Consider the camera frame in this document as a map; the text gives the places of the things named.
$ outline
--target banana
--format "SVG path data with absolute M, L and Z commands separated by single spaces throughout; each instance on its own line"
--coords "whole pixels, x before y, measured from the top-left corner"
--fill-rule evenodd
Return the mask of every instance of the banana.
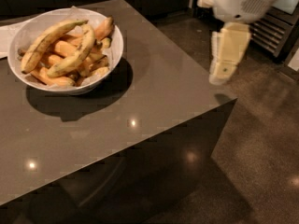
M 90 54 L 94 42 L 94 29 L 90 24 L 81 25 L 83 37 L 80 45 L 70 56 L 65 57 L 60 63 L 53 65 L 47 72 L 49 77 L 60 77 L 77 69 Z
M 21 71 L 24 74 L 34 70 L 47 48 L 62 35 L 73 30 L 76 26 L 86 24 L 88 20 L 60 21 L 46 29 L 29 47 L 21 60 Z

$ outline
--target bowl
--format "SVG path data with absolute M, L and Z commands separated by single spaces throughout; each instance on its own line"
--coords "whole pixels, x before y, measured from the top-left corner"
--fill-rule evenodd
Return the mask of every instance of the bowl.
M 92 91 L 105 78 L 107 78 L 107 76 L 109 76 L 109 74 L 114 70 L 114 68 L 117 66 L 121 59 L 123 53 L 123 37 L 117 25 L 115 25 L 115 29 L 111 36 L 111 47 L 105 50 L 105 54 L 109 60 L 109 71 L 102 77 L 93 76 L 91 78 L 88 78 L 88 81 L 84 82 L 79 87 L 48 86 L 37 81 L 30 74 L 23 74 L 21 72 L 21 61 L 19 60 L 18 49 L 29 48 L 29 46 L 34 42 L 34 40 L 44 30 L 46 30 L 48 27 L 52 26 L 54 23 L 58 21 L 62 21 L 65 19 L 87 19 L 88 23 L 92 27 L 96 27 L 105 18 L 106 16 L 98 12 L 77 7 L 56 9 L 34 17 L 29 22 L 25 23 L 11 40 L 7 54 L 10 69 L 12 70 L 14 75 L 23 83 L 42 91 L 54 92 L 65 95 L 80 95 Z

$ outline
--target dark speckled floor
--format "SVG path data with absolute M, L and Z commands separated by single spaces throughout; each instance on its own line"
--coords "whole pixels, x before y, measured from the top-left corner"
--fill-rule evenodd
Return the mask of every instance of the dark speckled floor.
M 154 21 L 209 67 L 209 19 L 177 14 Z M 237 96 L 197 189 L 146 223 L 299 223 L 299 87 L 250 44 L 226 85 Z

